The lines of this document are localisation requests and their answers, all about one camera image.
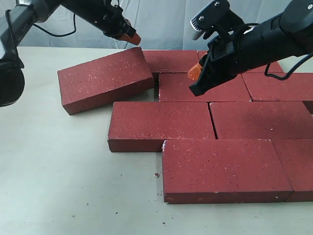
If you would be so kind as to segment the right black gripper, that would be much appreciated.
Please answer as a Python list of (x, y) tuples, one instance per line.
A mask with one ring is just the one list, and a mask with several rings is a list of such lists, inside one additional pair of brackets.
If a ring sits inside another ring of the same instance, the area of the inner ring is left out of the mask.
[(213, 42), (199, 63), (187, 73), (194, 82), (189, 86), (194, 96), (234, 79), (237, 75), (269, 63), (269, 27), (256, 26), (246, 32), (236, 30), (231, 41)]

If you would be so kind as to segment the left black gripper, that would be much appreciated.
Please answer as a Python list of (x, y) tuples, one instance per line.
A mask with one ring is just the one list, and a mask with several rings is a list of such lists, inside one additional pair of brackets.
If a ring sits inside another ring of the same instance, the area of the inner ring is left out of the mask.
[(120, 41), (139, 45), (141, 37), (136, 33), (129, 20), (123, 16), (123, 9), (119, 5), (104, 3), (93, 13), (91, 21), (104, 35)]

